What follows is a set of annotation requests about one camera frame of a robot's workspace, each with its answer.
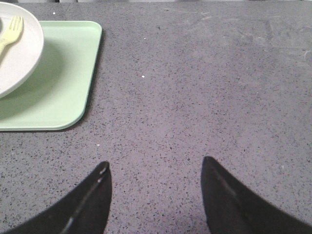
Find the plate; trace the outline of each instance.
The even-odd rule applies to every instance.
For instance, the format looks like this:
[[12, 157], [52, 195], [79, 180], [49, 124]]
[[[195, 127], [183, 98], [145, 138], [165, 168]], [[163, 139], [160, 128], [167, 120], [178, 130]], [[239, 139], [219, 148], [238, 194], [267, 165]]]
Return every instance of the plate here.
[[0, 98], [14, 91], [32, 74], [44, 44], [43, 31], [36, 17], [22, 7], [6, 2], [0, 2], [0, 37], [14, 15], [24, 18], [24, 27], [20, 39], [7, 46], [0, 56]]

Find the yellow plastic fork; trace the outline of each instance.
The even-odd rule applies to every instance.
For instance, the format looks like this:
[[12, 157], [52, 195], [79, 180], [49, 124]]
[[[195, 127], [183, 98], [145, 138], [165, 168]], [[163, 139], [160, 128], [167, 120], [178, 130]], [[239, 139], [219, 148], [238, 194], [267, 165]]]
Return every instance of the yellow plastic fork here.
[[2, 37], [0, 38], [0, 55], [4, 48], [17, 41], [23, 31], [23, 17], [13, 16], [9, 27], [4, 31]]

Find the gray speckled countertop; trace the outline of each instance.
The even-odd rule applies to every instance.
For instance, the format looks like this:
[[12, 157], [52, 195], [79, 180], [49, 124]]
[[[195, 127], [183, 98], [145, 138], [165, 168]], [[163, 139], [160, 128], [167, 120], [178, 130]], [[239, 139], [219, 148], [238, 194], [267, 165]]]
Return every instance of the gray speckled countertop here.
[[0, 133], [0, 232], [107, 160], [105, 233], [209, 233], [206, 155], [312, 224], [312, 2], [20, 6], [39, 20], [96, 21], [105, 33], [81, 121]]

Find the plastic tray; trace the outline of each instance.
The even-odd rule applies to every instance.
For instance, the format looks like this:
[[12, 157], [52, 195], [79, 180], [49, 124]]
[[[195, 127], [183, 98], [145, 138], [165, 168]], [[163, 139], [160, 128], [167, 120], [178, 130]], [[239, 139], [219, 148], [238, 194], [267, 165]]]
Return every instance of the plastic tray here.
[[41, 21], [38, 67], [0, 99], [0, 131], [60, 130], [83, 115], [102, 28], [92, 21]]

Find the tray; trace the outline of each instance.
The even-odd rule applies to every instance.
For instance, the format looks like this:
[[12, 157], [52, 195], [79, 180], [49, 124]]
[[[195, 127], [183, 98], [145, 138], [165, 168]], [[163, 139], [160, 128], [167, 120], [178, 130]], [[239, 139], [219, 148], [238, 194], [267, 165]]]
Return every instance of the tray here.
[[0, 99], [0, 131], [60, 130], [83, 115], [102, 27], [92, 21], [41, 21], [44, 48], [34, 73]]

